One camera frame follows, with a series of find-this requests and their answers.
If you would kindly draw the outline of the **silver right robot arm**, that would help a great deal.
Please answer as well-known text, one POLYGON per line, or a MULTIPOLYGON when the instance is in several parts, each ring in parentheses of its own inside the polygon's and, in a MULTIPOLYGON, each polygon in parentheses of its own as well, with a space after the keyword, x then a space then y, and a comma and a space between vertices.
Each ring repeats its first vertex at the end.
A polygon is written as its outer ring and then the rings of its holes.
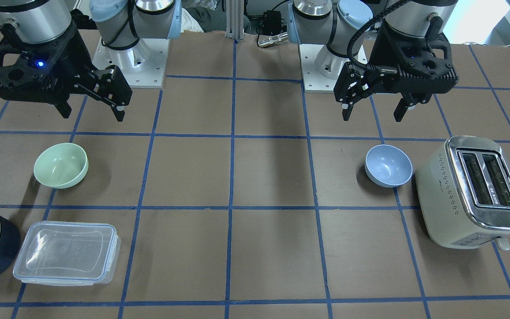
POLYGON ((182 31, 178 0, 92 0, 91 18, 109 52, 93 63, 75 22, 81 16, 62 0, 0 0, 0 98, 47 103, 65 119, 71 94, 87 95, 125 117, 133 91, 125 75, 155 66, 146 39, 175 39, 182 31))

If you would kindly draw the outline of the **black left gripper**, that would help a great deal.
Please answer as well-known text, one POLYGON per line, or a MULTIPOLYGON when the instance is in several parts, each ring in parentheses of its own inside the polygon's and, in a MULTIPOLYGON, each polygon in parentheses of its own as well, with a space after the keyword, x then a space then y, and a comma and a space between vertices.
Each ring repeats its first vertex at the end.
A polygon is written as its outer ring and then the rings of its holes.
POLYGON ((341 103, 342 117, 348 121, 354 105, 373 93, 401 93, 393 113, 401 122, 409 109, 426 104, 433 93, 447 93, 459 75, 452 63, 452 50, 441 18, 428 21, 428 28, 419 37, 406 35, 383 20, 371 52, 370 63, 383 69, 393 68, 395 74, 366 71, 362 76, 354 65, 342 65, 334 85, 334 96, 341 103))

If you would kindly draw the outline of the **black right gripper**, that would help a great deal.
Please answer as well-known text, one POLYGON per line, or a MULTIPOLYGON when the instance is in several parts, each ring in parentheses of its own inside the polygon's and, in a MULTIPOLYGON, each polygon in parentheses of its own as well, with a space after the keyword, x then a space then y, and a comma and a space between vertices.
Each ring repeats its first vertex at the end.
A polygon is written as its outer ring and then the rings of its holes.
POLYGON ((40 44, 23 42, 10 23, 0 32, 0 98, 54 105, 68 119, 72 112, 68 99, 78 93, 105 103, 116 121, 124 120, 133 91, 118 66, 98 70, 93 65, 75 22, 62 35, 40 44))

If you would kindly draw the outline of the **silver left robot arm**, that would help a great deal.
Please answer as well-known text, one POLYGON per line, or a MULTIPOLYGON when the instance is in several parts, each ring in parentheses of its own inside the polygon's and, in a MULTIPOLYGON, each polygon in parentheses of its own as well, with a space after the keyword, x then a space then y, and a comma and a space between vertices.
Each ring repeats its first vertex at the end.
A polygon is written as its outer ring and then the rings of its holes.
POLYGON ((295 44, 324 45, 345 61, 333 92, 347 121, 359 101, 400 93, 393 116, 447 93, 459 83, 443 28, 455 0, 389 0, 374 14, 360 0, 290 0, 287 32, 295 44))

